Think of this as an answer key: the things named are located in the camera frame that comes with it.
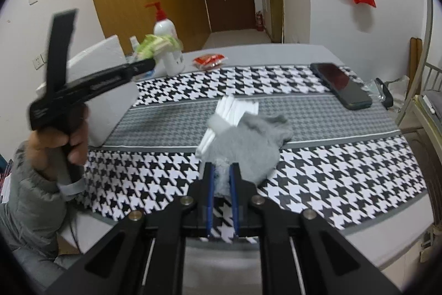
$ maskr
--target person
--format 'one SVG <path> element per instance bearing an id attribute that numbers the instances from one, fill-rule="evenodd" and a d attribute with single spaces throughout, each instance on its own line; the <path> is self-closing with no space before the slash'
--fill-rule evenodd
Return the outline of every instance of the person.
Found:
<path id="1" fill-rule="evenodd" d="M 0 204 L 0 233 L 37 287 L 47 288 L 78 255 L 58 256 L 57 231 L 67 214 L 58 188 L 62 169 L 54 166 L 54 151 L 73 146 L 70 162 L 84 165 L 88 156 L 88 108 L 81 127 L 70 136 L 54 128 L 33 131 L 17 149 L 11 172 L 10 196 Z"/>

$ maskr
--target white styrofoam box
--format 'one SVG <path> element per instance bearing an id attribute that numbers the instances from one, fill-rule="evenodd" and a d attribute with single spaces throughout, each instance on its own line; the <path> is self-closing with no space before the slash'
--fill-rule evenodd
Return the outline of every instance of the white styrofoam box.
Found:
<path id="1" fill-rule="evenodd" d="M 68 61 L 68 82 L 125 63 L 118 36 L 111 36 Z M 37 95 L 43 96 L 45 90 L 43 83 L 37 88 Z M 101 146 L 137 98 L 138 88 L 130 82 L 88 101 L 89 145 Z"/>

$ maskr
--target screw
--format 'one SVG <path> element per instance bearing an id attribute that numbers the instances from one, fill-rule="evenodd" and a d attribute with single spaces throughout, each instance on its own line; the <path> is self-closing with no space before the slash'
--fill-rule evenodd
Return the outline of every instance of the screw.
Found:
<path id="1" fill-rule="evenodd" d="M 302 212 L 302 215 L 308 220 L 313 220 L 314 218 L 316 218 L 317 212 L 315 212 L 313 209 L 305 209 Z"/>
<path id="2" fill-rule="evenodd" d="M 129 213 L 129 219 L 132 221 L 138 221 L 143 217 L 143 213 L 140 210 L 134 210 Z"/>
<path id="3" fill-rule="evenodd" d="M 191 196 L 183 196 L 180 200 L 181 204 L 184 206 L 189 206 L 191 203 L 193 203 L 193 198 Z"/>
<path id="4" fill-rule="evenodd" d="M 263 198 L 261 195 L 254 195 L 253 197 L 251 197 L 251 202 L 255 205 L 262 205 L 265 201 L 266 199 Z"/>

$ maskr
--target fire extinguisher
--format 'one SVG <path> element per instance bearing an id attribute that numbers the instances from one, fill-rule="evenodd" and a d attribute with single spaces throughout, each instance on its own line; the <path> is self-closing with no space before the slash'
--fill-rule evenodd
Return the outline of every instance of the fire extinguisher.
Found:
<path id="1" fill-rule="evenodd" d="M 262 12 L 256 12 L 256 30 L 259 32 L 264 31 L 264 18 L 262 18 Z"/>

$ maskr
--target smartphone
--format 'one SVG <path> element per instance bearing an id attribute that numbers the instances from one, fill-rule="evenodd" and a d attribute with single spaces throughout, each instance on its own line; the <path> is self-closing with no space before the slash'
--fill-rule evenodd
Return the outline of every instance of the smartphone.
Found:
<path id="1" fill-rule="evenodd" d="M 336 64 L 312 63 L 310 64 L 310 69 L 347 109 L 359 110 L 369 108 L 373 103 L 368 93 L 353 82 Z"/>

